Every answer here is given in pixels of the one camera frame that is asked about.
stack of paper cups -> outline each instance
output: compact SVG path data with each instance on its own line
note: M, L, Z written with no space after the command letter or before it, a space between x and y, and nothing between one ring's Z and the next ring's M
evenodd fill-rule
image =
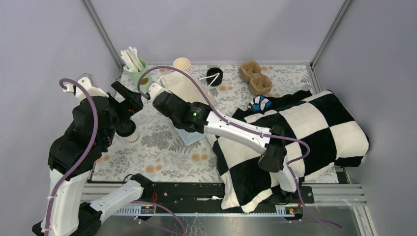
M188 58L177 58L173 63L173 67L184 71L185 73L191 75L192 68L191 62Z

white partition panel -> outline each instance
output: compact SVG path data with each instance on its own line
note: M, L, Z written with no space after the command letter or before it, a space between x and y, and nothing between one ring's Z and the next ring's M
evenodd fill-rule
M310 62L344 0L92 0L115 48L150 63Z

gray floor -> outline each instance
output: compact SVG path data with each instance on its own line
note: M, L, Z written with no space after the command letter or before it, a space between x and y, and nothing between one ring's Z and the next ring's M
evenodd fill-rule
M310 207L313 213L322 219L332 220L344 227L339 232L328 229L316 222L299 224L275 224L285 219L281 217L180 217L187 227L187 236L279 236L279 235L309 235L309 236L359 236L353 211L347 207ZM173 217L153 217L152 223L168 227L180 232L180 226ZM138 224L133 217L111 216L101 227L97 236L170 236L152 226Z

black wire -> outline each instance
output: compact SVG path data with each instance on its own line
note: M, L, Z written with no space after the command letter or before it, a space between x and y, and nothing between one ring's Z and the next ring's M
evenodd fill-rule
M133 174L128 174L128 175L126 175L126 177L123 179L123 181L122 181L122 183L126 183L127 181L126 181L126 179L128 178L128 177L132 177L133 176Z

tabletop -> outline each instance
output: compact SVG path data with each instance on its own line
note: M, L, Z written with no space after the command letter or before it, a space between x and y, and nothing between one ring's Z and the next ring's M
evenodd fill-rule
M246 110L255 97L239 74L239 65L193 65L192 76L202 78L209 68L223 70L223 81L210 92L217 101L216 108L233 115L237 108ZM266 96L280 97L298 90L311 90L305 65L261 65L262 73L272 80L272 90ZM171 73L158 69L151 72L153 80ZM137 91L132 81L122 75L120 82ZM120 94L116 100L122 101ZM143 99L144 108L132 117L140 132L138 144L123 141L115 135L107 153L95 163L93 181L122 181L128 174L141 173L152 181L221 182L217 171L217 157L204 138L186 146L169 119L162 116L150 101ZM309 183L338 183L336 170L329 169L322 177Z

